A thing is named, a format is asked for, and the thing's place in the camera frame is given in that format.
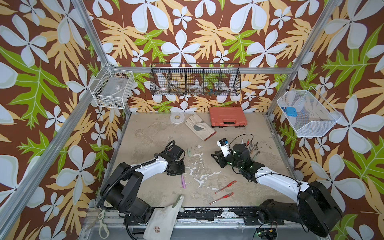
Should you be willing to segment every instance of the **tape roll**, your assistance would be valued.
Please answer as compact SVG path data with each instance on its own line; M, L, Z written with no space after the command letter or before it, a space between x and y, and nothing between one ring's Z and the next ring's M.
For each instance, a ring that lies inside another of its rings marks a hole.
M184 116L184 113L172 113L169 119L171 123L180 124L184 122L185 116Z

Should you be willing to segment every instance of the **blue object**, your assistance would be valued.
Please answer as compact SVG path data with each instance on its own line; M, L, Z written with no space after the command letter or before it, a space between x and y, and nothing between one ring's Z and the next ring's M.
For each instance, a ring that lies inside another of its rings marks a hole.
M286 107L286 108L281 108L281 109L287 114L287 116L297 117L297 112L296 112L295 108L293 108L293 107Z

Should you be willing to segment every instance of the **work glove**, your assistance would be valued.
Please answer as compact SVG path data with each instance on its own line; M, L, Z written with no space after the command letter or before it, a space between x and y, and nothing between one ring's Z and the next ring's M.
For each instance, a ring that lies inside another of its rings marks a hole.
M193 114L187 118L185 124L203 141L216 133L216 131L206 124L197 114Z

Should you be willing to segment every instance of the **scissors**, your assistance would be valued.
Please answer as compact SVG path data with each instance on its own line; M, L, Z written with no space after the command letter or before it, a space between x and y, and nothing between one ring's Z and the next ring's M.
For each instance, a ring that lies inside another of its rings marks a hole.
M107 228L107 225L103 223L103 218L104 218L104 213L105 211L100 211L100 209L98 209L97 207L95 207L96 209L96 212L98 213L98 216L97 218L89 225L89 227L86 229L86 231L88 231L89 229L91 229L93 226L95 226L96 222L98 221L99 222L99 235L102 239L106 239L107 237L109 237L109 230ZM104 229L104 232L107 233L107 236L106 237L102 237L101 236L101 229Z

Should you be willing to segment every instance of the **metal rail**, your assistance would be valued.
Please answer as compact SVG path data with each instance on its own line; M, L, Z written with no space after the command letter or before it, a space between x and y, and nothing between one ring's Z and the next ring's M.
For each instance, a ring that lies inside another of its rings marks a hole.
M134 73L150 73L151 67L114 67L121 70L132 71ZM239 68L240 73L250 74L292 74L292 68Z

